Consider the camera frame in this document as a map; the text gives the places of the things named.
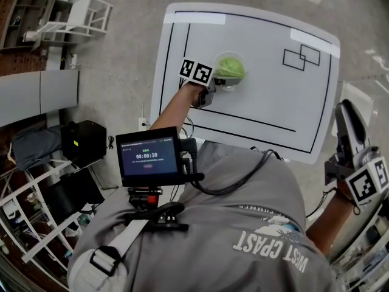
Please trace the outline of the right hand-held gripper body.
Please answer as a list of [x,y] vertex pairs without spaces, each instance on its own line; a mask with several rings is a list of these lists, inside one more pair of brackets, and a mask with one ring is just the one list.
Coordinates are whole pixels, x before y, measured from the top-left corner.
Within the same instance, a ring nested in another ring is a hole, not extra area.
[[388,167],[378,146],[368,146],[350,158],[338,152],[325,162],[325,184],[346,182],[356,205],[362,206],[388,189]]

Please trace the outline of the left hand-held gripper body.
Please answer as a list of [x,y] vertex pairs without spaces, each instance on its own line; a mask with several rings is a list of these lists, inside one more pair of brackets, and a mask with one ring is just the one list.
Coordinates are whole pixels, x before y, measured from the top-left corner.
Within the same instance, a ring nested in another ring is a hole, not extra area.
[[192,83],[203,87],[198,95],[198,101],[195,108],[204,108],[212,103],[216,92],[216,86],[213,79],[214,68],[206,64],[197,62],[190,58],[183,58],[178,76],[180,78],[180,88],[187,83]]

